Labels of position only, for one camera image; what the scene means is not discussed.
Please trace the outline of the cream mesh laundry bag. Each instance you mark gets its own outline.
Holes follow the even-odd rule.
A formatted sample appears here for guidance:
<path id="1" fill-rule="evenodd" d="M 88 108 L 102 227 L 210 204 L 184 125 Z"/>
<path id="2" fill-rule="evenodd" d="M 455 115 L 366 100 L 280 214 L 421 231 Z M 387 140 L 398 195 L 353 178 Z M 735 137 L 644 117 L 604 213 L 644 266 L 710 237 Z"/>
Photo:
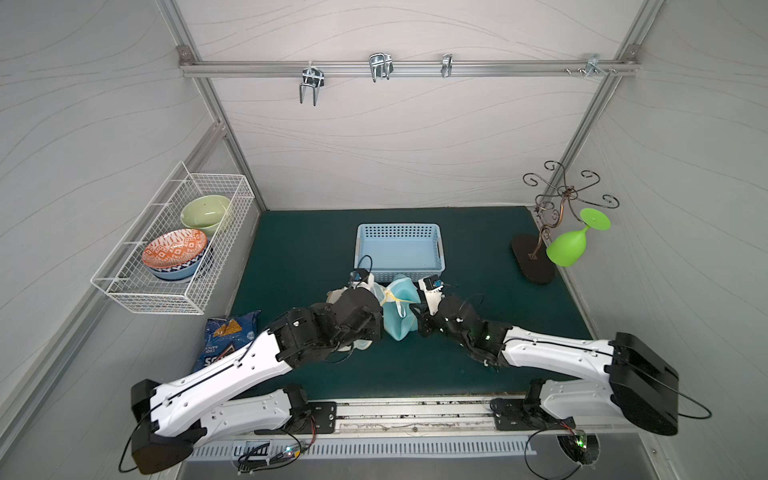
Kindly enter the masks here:
<path id="1" fill-rule="evenodd" d="M 367 289 L 346 289 L 331 305 L 330 339 L 342 351 L 366 350 L 374 342 L 379 307 Z"/>

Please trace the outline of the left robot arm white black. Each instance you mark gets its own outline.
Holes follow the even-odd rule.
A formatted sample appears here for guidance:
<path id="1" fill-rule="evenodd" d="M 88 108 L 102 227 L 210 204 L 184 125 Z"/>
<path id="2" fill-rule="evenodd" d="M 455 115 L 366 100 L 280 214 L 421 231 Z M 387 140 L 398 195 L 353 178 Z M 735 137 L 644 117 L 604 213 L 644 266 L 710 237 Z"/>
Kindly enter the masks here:
<path id="1" fill-rule="evenodd" d="M 283 313 L 246 346 L 186 377 L 137 382 L 130 391 L 136 426 L 126 452 L 140 473 L 150 475 L 216 437 L 283 426 L 297 412 L 289 393 L 269 395 L 260 414 L 237 395 L 359 342 L 379 340 L 382 321 L 381 303 L 370 290 L 345 288 L 331 303 Z"/>

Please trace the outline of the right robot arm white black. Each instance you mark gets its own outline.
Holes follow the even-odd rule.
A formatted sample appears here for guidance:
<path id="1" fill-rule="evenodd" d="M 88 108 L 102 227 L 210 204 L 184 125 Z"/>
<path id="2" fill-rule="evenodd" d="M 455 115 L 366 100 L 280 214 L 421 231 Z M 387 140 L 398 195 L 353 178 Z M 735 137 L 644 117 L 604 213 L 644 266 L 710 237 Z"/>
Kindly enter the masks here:
<path id="1" fill-rule="evenodd" d="M 546 419 L 622 417 L 653 434 L 679 431 L 678 372 L 637 336 L 611 340 L 545 335 L 481 318 L 456 295 L 430 294 L 411 308 L 424 336 L 443 334 L 486 367 L 535 368 L 564 380 L 532 383 L 533 414 Z"/>

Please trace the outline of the teal mesh laundry bag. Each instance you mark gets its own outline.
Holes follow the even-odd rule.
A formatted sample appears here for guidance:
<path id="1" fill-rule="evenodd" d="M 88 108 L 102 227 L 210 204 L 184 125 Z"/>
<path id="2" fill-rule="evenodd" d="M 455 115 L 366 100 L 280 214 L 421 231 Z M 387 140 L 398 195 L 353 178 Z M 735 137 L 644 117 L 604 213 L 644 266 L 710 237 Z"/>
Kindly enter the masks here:
<path id="1" fill-rule="evenodd" d="M 395 341 L 402 341 L 418 330 L 418 320 L 410 306 L 420 304 L 421 299 L 411 278 L 398 274 L 387 286 L 375 283 L 372 290 L 382 307 L 383 328 Z"/>

